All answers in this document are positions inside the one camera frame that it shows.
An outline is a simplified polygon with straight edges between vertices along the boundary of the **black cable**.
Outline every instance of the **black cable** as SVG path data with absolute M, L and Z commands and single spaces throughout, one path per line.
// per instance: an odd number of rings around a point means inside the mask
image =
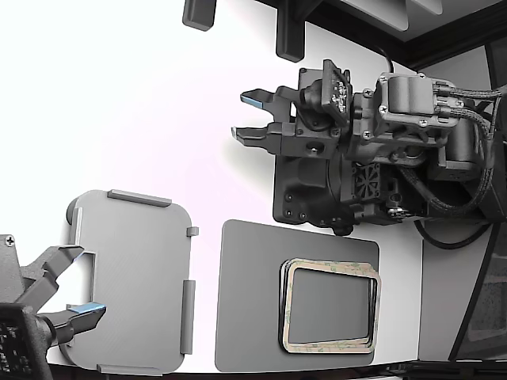
M 477 231 L 475 231 L 470 237 L 467 237 L 462 241 L 458 241 L 456 243 L 444 243 L 442 241 L 438 241 L 434 237 L 431 237 L 428 234 L 428 231 L 425 230 L 421 221 L 417 220 L 416 222 L 414 222 L 414 224 L 415 228 L 417 228 L 417 231 L 419 231 L 419 234 L 421 234 L 421 236 L 425 239 L 425 241 L 427 241 L 431 245 L 436 246 L 437 248 L 446 250 L 459 249 L 472 244 L 474 241 L 479 239 L 491 226 L 490 224 L 480 226 L 480 228 Z
M 387 64 L 389 65 L 389 72 L 394 73 L 395 72 L 395 65 L 393 64 L 393 60 L 391 59 L 391 57 L 380 46 L 375 45 L 375 49 L 377 49 L 378 53 L 383 55 L 384 58 L 387 60 Z

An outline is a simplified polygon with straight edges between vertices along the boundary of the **white backdrop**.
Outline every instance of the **white backdrop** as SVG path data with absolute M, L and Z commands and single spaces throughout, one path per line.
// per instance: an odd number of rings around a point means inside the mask
M 290 63 L 275 55 L 273 8 L 219 0 L 215 26 L 201 32 L 181 23 L 183 5 L 0 2 L 0 233 L 15 236 L 21 264 L 28 264 L 48 246 L 67 243 L 67 205 L 88 190 L 117 188 L 182 205 L 200 236 L 192 242 L 190 268 L 194 352 L 179 371 L 215 372 L 222 225 L 228 219 L 276 224 L 273 156 L 231 138 L 234 125 L 263 127 L 271 120 L 239 94 L 296 87 L 298 69 L 320 68 L 324 59 L 349 68 L 361 91 L 375 86 L 387 64 L 313 25 L 307 25 L 306 58 Z M 374 363 L 416 359 L 421 239 L 411 225 L 361 226 L 353 236 L 380 247 Z M 82 259 L 67 270 L 43 311 L 88 302 L 88 270 Z M 65 363 L 58 349 L 49 359 Z

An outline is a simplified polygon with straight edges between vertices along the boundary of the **black bracket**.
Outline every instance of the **black bracket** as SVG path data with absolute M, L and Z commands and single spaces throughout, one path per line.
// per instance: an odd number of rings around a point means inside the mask
M 215 23 L 216 0 L 185 0 L 183 24 L 208 31 Z
M 322 0 L 280 0 L 276 21 L 276 55 L 291 62 L 304 58 L 305 20 Z

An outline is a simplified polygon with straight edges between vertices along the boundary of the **rectangular frame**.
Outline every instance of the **rectangular frame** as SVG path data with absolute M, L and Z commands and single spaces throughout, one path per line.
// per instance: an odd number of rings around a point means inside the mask
M 348 340 L 331 340 L 326 342 L 290 343 L 289 329 L 292 307 L 292 289 L 296 269 L 309 269 L 318 272 L 334 273 L 344 276 L 365 277 L 376 286 L 370 286 L 370 324 L 368 336 Z M 375 350 L 376 335 L 379 325 L 381 280 L 378 272 L 369 263 L 352 263 L 339 261 L 316 261 L 292 259 L 285 261 L 280 270 L 280 344 L 289 353 L 318 354 L 369 354 Z

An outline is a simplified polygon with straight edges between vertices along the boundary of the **screw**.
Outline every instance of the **screw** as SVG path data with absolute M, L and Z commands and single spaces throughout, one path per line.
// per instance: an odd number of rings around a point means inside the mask
M 363 90 L 363 95 L 366 98 L 370 98 L 370 97 L 373 96 L 373 90 L 372 89 L 364 89 Z
M 15 240 L 14 240 L 14 236 L 9 235 L 9 236 L 7 236 L 7 237 L 6 237 L 6 245 L 7 245 L 8 247 L 14 247 L 14 244 L 15 244 L 15 243 L 16 243 L 16 242 L 15 242 Z

